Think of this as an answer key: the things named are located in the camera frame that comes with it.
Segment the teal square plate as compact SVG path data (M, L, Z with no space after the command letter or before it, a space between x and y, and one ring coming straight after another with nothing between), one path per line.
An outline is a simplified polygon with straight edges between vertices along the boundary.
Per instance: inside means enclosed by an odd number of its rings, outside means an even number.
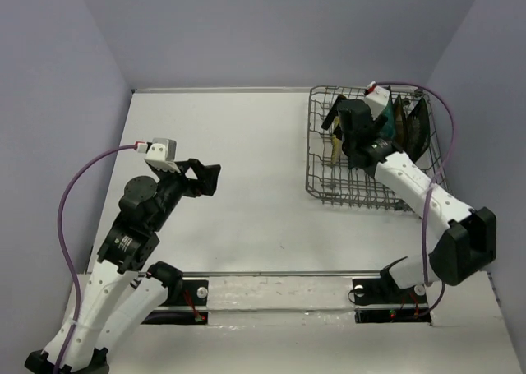
M389 99L387 105L381 112L381 116L385 118L385 124L381 128L381 135L388 139L395 139L397 135L395 116L393 111L393 101Z

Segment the yellow square plate black rim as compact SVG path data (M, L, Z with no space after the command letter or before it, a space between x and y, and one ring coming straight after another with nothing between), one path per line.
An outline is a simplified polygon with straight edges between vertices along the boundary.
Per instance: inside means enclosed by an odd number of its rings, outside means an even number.
M396 129L395 141L400 146L405 147L407 138L408 138L408 129L407 129L406 115L404 111L404 104L403 104L403 100L400 95L396 97L393 107L394 107L394 121L395 121L395 129Z

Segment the black floral plate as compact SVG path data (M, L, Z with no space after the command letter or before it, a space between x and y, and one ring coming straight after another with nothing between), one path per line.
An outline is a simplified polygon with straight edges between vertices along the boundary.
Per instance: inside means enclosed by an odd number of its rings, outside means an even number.
M431 125L427 102L421 98L407 118L408 139L405 152L416 163L430 145Z

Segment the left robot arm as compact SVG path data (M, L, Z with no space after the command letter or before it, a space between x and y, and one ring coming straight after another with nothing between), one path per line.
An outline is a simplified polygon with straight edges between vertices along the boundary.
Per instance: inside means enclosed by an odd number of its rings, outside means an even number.
M159 244L157 233L183 197L213 196L220 165L197 159L149 164L153 177L127 182L119 213L97 252L97 261L60 331L41 350L29 354L33 373L107 373L109 354L160 303L182 294L182 272L159 261L147 271L146 284L124 302L118 300Z

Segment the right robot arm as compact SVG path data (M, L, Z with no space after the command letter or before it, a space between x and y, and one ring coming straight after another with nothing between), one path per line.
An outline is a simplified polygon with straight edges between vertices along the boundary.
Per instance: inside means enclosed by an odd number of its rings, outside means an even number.
M432 248L421 242L421 253L402 257L380 272L364 293L386 301L400 300L419 284L442 282L457 286L496 259L496 215L486 207L475 210L429 178L391 139L381 135L387 118L373 117L362 99L339 96L322 123L339 123L342 151L354 168L361 169L401 198L421 218L421 237L433 232Z

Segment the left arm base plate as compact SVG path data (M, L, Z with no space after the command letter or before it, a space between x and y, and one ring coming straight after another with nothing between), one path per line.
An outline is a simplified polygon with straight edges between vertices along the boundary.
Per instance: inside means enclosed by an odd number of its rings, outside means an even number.
M168 298L142 322L143 325L205 326L208 324L209 281L185 279L179 290L168 292Z

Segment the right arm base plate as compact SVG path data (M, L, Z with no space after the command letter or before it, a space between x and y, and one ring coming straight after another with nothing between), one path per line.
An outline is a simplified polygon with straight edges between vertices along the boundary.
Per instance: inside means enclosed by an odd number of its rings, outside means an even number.
M353 279L348 300L354 307L357 324L431 324L430 305L424 286L417 285L385 296L374 290L379 281L378 278Z

